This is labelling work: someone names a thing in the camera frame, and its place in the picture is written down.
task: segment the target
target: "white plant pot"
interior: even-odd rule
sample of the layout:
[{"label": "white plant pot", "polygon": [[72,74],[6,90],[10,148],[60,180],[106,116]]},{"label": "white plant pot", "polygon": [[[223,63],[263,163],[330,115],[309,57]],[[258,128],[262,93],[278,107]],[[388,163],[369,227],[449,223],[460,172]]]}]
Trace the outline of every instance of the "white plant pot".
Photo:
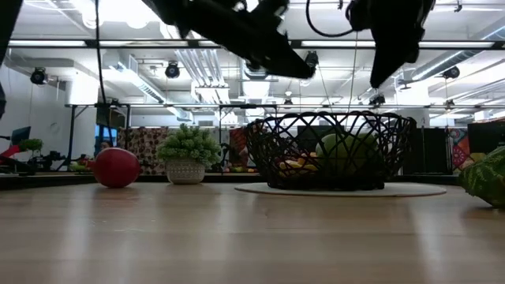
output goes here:
[{"label": "white plant pot", "polygon": [[205,177],[205,166],[192,159],[166,161],[166,177],[175,185],[196,185]]}]

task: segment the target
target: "wooden table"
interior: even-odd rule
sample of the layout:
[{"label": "wooden table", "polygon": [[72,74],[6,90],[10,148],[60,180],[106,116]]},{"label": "wooden table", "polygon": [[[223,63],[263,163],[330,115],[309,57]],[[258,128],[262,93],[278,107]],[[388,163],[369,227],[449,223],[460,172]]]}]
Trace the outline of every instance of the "wooden table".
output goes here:
[{"label": "wooden table", "polygon": [[505,214],[459,188],[381,199],[233,187],[0,192],[2,283],[505,283]]}]

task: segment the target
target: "white round mat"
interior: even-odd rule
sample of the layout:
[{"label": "white round mat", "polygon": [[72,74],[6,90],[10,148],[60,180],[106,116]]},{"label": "white round mat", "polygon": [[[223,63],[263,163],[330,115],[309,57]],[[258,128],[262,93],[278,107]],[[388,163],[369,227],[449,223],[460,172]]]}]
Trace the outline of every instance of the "white round mat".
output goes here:
[{"label": "white round mat", "polygon": [[384,189],[357,190],[350,192],[339,191],[303,191],[273,189],[266,182],[251,183],[235,186],[242,192],[296,195],[296,196],[348,196],[348,197],[407,197],[407,196],[432,196],[444,194],[447,190],[437,185],[425,185],[411,182],[388,182]]}]

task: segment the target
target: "red ball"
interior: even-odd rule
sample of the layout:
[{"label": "red ball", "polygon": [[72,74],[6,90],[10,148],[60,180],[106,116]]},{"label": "red ball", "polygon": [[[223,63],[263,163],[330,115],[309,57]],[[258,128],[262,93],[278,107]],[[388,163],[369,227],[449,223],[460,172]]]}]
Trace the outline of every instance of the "red ball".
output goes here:
[{"label": "red ball", "polygon": [[140,173],[137,157],[121,148],[107,148],[101,151],[93,165],[97,182],[113,189],[120,189],[134,182]]}]

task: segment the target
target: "black wire basket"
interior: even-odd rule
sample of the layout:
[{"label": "black wire basket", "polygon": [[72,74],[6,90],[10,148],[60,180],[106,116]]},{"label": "black wire basket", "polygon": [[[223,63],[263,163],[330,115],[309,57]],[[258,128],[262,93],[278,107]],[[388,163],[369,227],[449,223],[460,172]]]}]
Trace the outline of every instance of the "black wire basket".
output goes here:
[{"label": "black wire basket", "polygon": [[415,128],[397,114],[308,112],[256,120],[245,133],[270,187],[350,191],[383,189],[402,167]]}]

